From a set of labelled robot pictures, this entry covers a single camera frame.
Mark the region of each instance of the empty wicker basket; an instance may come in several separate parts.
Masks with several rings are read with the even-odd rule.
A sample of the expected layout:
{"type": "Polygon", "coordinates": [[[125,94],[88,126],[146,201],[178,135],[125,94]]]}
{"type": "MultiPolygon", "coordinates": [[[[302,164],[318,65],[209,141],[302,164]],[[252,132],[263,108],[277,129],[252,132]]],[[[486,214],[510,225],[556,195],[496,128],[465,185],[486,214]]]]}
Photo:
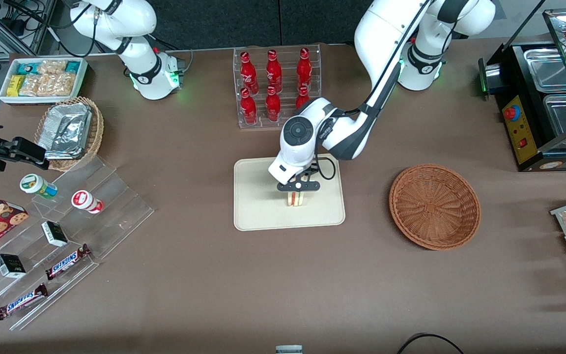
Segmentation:
{"type": "MultiPolygon", "coordinates": [[[[56,105],[74,105],[75,103],[85,103],[85,105],[88,105],[93,110],[90,127],[88,128],[85,154],[77,160],[50,160],[50,170],[65,172],[71,170],[74,166],[76,166],[76,168],[83,167],[97,154],[99,146],[102,143],[102,134],[104,134],[104,118],[102,117],[102,112],[97,109],[97,106],[93,101],[85,97],[76,97],[68,99],[67,101],[58,102],[56,105]]],[[[40,137],[41,131],[43,131],[43,124],[45,123],[46,117],[47,112],[45,112],[43,119],[41,119],[41,122],[38,124],[38,129],[36,130],[36,134],[34,134],[34,143],[38,143],[38,137],[40,137]]]]}
{"type": "Polygon", "coordinates": [[[456,172],[436,164],[407,168],[393,182],[390,213],[416,244],[438,251],[463,246],[481,219],[478,196],[456,172]]]}

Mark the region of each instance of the brown tabletop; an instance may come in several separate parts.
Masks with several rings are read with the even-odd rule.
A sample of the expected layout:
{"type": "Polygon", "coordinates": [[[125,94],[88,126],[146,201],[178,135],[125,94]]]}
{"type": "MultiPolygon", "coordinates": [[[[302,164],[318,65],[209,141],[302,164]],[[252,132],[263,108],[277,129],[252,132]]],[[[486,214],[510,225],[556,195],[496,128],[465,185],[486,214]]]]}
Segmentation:
{"type": "MultiPolygon", "coordinates": [[[[0,323],[0,353],[383,354],[416,332],[468,353],[566,352],[566,244],[549,215],[566,173],[516,172],[499,110],[478,96],[477,60],[499,43],[455,41],[431,88],[395,90],[366,150],[340,164],[342,225],[247,233],[233,226],[233,164],[276,155],[279,132],[237,127],[232,50],[196,52],[184,89],[160,101],[117,56],[89,57],[100,155],[156,212],[26,329],[0,323]],[[478,193],[481,227],[458,250],[421,249],[389,217],[391,182],[421,163],[478,193]]],[[[355,108],[370,90],[355,51],[322,49],[324,96],[355,108]]],[[[32,138],[45,109],[1,105],[0,136],[32,138]]],[[[0,199],[29,202],[18,181],[31,172],[8,164],[0,199]]],[[[424,350],[453,353],[432,339],[410,352],[424,350]]]]}

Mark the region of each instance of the coca-cola bottle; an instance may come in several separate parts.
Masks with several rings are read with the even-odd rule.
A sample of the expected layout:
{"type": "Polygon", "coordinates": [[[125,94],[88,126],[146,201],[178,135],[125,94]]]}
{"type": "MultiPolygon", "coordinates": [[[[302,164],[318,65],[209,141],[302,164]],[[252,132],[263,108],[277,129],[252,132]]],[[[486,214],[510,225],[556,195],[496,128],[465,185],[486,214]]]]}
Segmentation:
{"type": "Polygon", "coordinates": [[[274,86],[268,87],[268,96],[265,98],[265,107],[268,111],[268,119],[274,123],[279,121],[279,114],[281,113],[281,99],[279,98],[274,86]]]}
{"type": "Polygon", "coordinates": [[[242,107],[242,115],[244,116],[244,121],[248,125],[256,124],[256,105],[254,99],[250,97],[250,92],[248,88],[242,88],[242,101],[240,101],[240,106],[242,107]]]}
{"type": "Polygon", "coordinates": [[[242,81],[245,87],[248,88],[250,96],[254,96],[259,92],[259,83],[256,82],[255,66],[250,62],[248,52],[242,52],[240,58],[242,59],[242,81]]]}
{"type": "Polygon", "coordinates": [[[301,87],[298,89],[298,97],[296,98],[296,110],[299,110],[307,101],[310,100],[308,96],[309,90],[307,87],[301,87]]]}
{"type": "Polygon", "coordinates": [[[276,50],[268,50],[268,65],[265,67],[268,74],[268,85],[273,86],[277,93],[283,90],[283,71],[277,60],[276,50]]]}
{"type": "Polygon", "coordinates": [[[311,90],[311,62],[309,49],[301,49],[301,60],[299,60],[298,65],[296,65],[296,75],[298,77],[298,90],[300,90],[301,87],[307,87],[307,90],[311,90]]]}

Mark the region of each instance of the small black box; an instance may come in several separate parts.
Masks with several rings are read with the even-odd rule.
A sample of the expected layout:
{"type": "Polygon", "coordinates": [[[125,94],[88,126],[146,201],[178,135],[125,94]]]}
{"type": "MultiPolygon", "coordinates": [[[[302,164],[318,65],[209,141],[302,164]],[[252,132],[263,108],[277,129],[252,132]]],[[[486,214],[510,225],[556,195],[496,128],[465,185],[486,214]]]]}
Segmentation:
{"type": "Polygon", "coordinates": [[[46,221],[41,224],[41,227],[43,228],[43,233],[45,234],[45,237],[47,237],[47,242],[49,242],[49,244],[53,244],[56,247],[67,246],[67,237],[65,236],[65,233],[63,233],[59,224],[46,221]]]}
{"type": "Polygon", "coordinates": [[[7,278],[21,278],[25,275],[25,269],[19,257],[4,253],[0,253],[0,272],[7,278]]]}

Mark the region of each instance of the white bottle with green label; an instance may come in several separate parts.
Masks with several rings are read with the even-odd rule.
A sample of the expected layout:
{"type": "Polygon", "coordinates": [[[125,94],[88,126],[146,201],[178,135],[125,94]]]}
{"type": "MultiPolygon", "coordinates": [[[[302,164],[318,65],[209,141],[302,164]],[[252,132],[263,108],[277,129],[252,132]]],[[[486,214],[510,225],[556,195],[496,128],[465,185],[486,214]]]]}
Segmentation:
{"type": "Polygon", "coordinates": [[[23,177],[19,183],[19,187],[25,193],[40,195],[45,199],[52,199],[54,195],[58,193],[58,187],[34,173],[23,177]]]}

